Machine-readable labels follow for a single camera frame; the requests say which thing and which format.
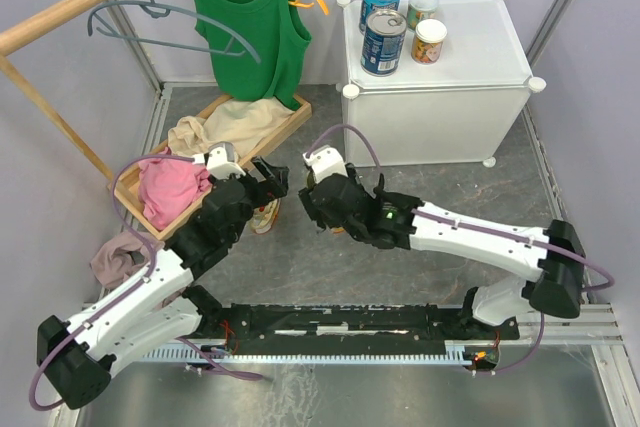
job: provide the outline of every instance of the can label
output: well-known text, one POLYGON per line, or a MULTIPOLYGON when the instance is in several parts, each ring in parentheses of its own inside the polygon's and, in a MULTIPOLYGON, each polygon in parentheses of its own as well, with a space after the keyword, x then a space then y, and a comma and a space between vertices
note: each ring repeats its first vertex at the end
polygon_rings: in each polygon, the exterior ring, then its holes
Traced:
POLYGON ((442 42, 424 42, 420 40, 417 35, 413 38, 411 57, 413 57, 413 60, 416 62, 433 64, 440 58, 440 52, 442 52, 442 42))
POLYGON ((433 19, 435 12, 422 12, 409 4, 409 11, 407 12, 407 24, 411 30, 416 30, 418 22, 424 19, 433 19))
POLYGON ((362 0, 360 9, 360 32, 364 33, 367 17, 371 12, 380 9, 398 10, 400 0, 362 0))
POLYGON ((373 75, 390 75, 398 68, 404 32, 398 35, 380 35, 367 27, 360 63, 373 75))

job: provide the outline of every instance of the wooden tray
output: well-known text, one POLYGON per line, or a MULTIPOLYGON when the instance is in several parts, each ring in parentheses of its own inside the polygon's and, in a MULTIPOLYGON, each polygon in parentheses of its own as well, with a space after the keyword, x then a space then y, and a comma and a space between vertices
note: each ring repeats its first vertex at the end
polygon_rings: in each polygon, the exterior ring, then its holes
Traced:
MULTIPOLYGON (((244 169, 250 170, 252 168, 251 159, 257 155, 265 156, 273 152, 287 137, 293 134, 298 127, 305 123, 311 117, 311 104, 304 100, 299 95, 294 96, 300 103, 300 108, 296 110, 286 122, 280 127, 274 130, 269 136, 262 139, 262 141, 245 157, 238 162, 244 169)), ((231 98, 230 95, 222 95, 211 103, 206 109, 200 112, 197 116, 203 119, 209 118, 218 105, 226 102, 231 98)), ((150 153, 157 154, 164 150, 167 146, 167 141, 155 147, 150 153)), ((136 164, 120 177, 118 187, 116 188, 117 199, 131 212, 131 214, 138 219, 138 221, 147 229, 156 239, 165 240, 170 237, 178 227, 183 225, 202 205, 202 199, 208 194, 208 191, 198 198, 193 204, 182 212, 171 224, 169 224, 164 230, 156 229, 143 215, 144 205, 138 200, 138 187, 140 186, 140 168, 136 164)))

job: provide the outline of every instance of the gray hanger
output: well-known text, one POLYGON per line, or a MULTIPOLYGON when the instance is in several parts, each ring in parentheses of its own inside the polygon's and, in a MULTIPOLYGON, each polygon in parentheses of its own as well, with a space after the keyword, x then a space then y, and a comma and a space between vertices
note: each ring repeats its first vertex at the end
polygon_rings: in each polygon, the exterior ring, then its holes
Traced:
POLYGON ((101 34, 106 35, 108 37, 113 37, 113 38, 116 38, 116 39, 130 40, 130 41, 133 41, 133 42, 141 42, 141 43, 146 43, 146 44, 164 45, 166 47, 175 47, 175 48, 178 48, 178 49, 196 50, 198 52, 207 52, 207 53, 211 53, 211 54, 227 55, 227 56, 230 56, 230 57, 240 57, 240 56, 244 55, 245 53, 249 52, 249 54, 251 55, 251 57, 253 57, 253 59, 256 61, 256 63, 259 64, 262 61, 260 59, 260 56, 256 52, 256 50, 253 48, 253 46, 244 37, 242 37, 239 33, 237 33, 232 28, 227 27, 226 25, 218 22, 217 20, 213 20, 210 17, 198 14, 197 12, 193 12, 191 10, 183 9, 181 7, 176 7, 175 5, 158 4, 155 0, 148 0, 148 1, 146 1, 146 0, 112 0, 112 1, 104 2, 104 3, 100 4, 98 7, 96 7, 95 9, 93 9, 89 14, 89 18, 87 19, 87 31, 89 33, 89 36, 93 35, 93 18, 94 17, 107 29, 107 30, 104 30, 101 27, 96 27, 96 31, 98 31, 101 34), (173 42, 164 42, 164 41, 161 41, 161 40, 144 39, 144 38, 140 38, 140 37, 122 35, 113 26, 111 26, 107 21, 105 21, 100 16, 100 14, 98 14, 98 11, 100 11, 102 9, 106 9, 108 7, 113 7, 113 6, 116 6, 116 5, 137 5, 145 13, 149 14, 154 19, 157 19, 157 18, 160 18, 160 17, 167 17, 172 11, 175 11, 175 12, 178 12, 180 14, 185 14, 185 15, 188 15, 190 17, 194 17, 194 18, 196 18, 198 20, 202 20, 203 22, 206 22, 208 24, 214 25, 215 27, 219 28, 220 30, 223 30, 223 31, 227 32, 231 36, 231 38, 229 39, 229 43, 227 44, 227 46, 225 47, 224 50, 215 50, 215 49, 209 49, 209 48, 205 48, 205 47, 196 47, 196 46, 193 46, 193 45, 175 44, 173 42), (162 9, 162 10, 164 10, 164 12, 154 11, 154 10, 151 10, 151 8, 162 9), (234 41, 236 41, 236 40, 245 48, 245 50, 243 50, 241 52, 231 52, 230 51, 231 50, 231 46, 233 45, 234 41))

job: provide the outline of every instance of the small jar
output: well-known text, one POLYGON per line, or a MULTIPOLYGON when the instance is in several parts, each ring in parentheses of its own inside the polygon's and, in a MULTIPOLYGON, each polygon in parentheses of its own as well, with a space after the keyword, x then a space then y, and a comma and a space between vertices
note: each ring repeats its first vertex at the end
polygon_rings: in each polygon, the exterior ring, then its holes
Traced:
POLYGON ((446 36, 447 28, 439 20, 421 20, 416 26, 411 57, 421 64, 433 64, 440 58, 442 42, 446 36))
POLYGON ((423 19, 432 19, 438 10, 440 0, 409 0, 407 22, 411 30, 416 30, 416 25, 423 19))

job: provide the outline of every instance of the can lid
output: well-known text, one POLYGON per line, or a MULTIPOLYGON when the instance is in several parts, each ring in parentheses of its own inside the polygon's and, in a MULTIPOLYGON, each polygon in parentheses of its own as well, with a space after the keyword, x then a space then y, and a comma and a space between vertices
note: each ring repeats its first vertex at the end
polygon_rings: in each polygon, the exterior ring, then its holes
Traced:
POLYGON ((420 12, 435 12, 440 0, 409 0, 409 5, 420 12))
POLYGON ((380 9, 367 17, 367 27, 377 34, 400 35, 407 30, 407 20, 400 12, 380 9))
POLYGON ((423 42, 436 44, 447 36, 447 28, 436 19, 421 20, 416 26, 416 35, 423 42))

